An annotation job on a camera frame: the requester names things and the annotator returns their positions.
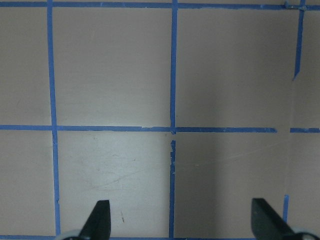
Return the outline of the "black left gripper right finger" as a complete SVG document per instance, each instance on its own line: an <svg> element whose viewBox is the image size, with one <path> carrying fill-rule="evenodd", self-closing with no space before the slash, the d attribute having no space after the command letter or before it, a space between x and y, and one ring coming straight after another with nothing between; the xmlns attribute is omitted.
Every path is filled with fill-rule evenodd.
<svg viewBox="0 0 320 240"><path fill-rule="evenodd" d="M294 240L296 235L264 198L251 200L251 231L257 240Z"/></svg>

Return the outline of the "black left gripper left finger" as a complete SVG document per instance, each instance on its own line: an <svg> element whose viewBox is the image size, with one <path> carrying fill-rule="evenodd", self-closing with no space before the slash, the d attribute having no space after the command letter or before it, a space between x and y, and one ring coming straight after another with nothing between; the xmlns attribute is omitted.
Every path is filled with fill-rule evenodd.
<svg viewBox="0 0 320 240"><path fill-rule="evenodd" d="M110 235L110 201L99 200L77 237L80 240L109 240Z"/></svg>

